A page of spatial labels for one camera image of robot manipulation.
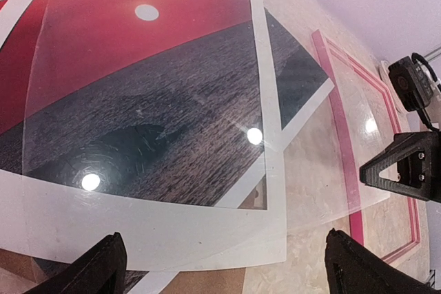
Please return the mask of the red sunset sea photo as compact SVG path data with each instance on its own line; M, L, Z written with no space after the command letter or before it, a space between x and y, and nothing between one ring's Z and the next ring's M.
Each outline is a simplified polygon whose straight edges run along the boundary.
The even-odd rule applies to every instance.
M30 30L29 25L25 23L23 18L34 1L31 0L30 5L20 15L6 42L1 46L1 162L3 157L10 151L9 146L3 142L3 137L25 118L25 96L31 81L31 44L36 40L37 36ZM284 147L284 156L284 151L288 144L294 139L298 130L311 116L322 99L327 96L332 88L332 84L327 74L321 69L310 53L276 20L264 4L263 7L274 63L280 128L282 131L280 141ZM247 138L252 143L263 142L263 128L249 130ZM90 174L82 179L79 187L72 188L101 193L97 189L98 185L99 178ZM195 206L221 207L222 198L214 206Z

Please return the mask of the pink wooden picture frame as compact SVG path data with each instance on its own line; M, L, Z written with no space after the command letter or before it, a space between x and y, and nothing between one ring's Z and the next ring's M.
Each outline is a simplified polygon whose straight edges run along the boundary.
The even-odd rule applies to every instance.
M342 157L350 234L397 267L421 247L418 203L359 181L360 166L404 128L392 94L377 73L320 30L313 32L312 40L319 64L334 84L329 99Z

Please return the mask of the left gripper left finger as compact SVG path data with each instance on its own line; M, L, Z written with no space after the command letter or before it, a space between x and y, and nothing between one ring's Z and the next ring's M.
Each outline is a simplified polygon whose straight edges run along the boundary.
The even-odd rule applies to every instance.
M122 293L126 267L127 252L121 234L116 232L105 236L66 270L27 293Z

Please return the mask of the brown cardboard backing board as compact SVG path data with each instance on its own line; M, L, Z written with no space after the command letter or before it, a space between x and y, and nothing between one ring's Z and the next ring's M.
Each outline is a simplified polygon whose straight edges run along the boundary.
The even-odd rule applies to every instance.
M1 292L25 293L69 265L1 250ZM245 269L181 272L160 293L242 293Z

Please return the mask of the white photo mat border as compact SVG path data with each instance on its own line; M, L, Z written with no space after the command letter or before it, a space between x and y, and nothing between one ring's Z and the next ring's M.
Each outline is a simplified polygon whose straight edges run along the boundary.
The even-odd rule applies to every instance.
M251 0L265 153L221 207L124 198L1 172L1 247L69 263L119 231L140 271L232 269L282 262L287 216L280 113L263 0Z

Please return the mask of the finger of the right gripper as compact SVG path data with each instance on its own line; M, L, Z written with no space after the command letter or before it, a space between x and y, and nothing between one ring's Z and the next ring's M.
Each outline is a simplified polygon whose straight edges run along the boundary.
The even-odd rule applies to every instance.
M395 134L359 170L360 182L423 201L440 201L440 132Z

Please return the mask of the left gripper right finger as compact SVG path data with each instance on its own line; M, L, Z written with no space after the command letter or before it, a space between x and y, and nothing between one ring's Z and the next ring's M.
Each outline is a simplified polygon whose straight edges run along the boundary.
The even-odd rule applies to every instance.
M326 243L325 267L331 294L438 292L388 265L344 231L332 229Z

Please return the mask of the clear acrylic sheet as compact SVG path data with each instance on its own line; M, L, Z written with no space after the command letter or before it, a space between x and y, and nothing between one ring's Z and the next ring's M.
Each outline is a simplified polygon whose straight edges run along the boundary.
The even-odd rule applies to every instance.
M266 142L250 0L35 0L25 118L1 166L118 196L217 205Z

